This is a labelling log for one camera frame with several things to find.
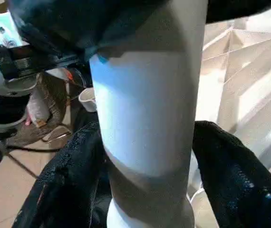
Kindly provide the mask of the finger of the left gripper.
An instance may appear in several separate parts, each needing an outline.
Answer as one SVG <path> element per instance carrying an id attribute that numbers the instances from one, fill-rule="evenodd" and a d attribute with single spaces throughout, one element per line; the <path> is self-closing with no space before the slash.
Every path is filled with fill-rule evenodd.
<path id="1" fill-rule="evenodd" d="M 207 24 L 256 15 L 271 9 L 271 0 L 209 0 Z"/>
<path id="2" fill-rule="evenodd" d="M 172 51 L 164 0 L 10 0 L 19 34 L 46 52 L 120 57 Z"/>

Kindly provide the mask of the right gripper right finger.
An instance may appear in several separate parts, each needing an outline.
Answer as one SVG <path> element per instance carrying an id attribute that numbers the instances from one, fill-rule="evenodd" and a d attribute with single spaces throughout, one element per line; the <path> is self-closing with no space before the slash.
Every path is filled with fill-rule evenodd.
<path id="1" fill-rule="evenodd" d="M 271 173 L 240 139 L 209 121 L 194 123 L 192 149 L 221 228 L 271 228 Z"/>

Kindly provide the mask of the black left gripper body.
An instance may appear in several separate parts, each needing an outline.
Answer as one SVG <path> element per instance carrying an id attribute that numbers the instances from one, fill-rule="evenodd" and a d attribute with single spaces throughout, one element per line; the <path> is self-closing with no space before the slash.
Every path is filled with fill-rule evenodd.
<path id="1" fill-rule="evenodd" d="M 56 68 L 67 69 L 72 76 L 86 81 L 85 63 L 73 52 L 51 54 L 32 45 L 5 47 L 0 45 L 0 72 L 4 79 L 25 78 Z"/>

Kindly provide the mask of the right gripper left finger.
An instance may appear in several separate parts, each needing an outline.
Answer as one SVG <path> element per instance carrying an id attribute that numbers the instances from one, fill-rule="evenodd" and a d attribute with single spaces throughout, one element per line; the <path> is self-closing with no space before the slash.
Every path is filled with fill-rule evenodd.
<path id="1" fill-rule="evenodd" d="M 105 228 L 112 199 L 99 124 L 79 128 L 47 163 L 14 228 Z"/>

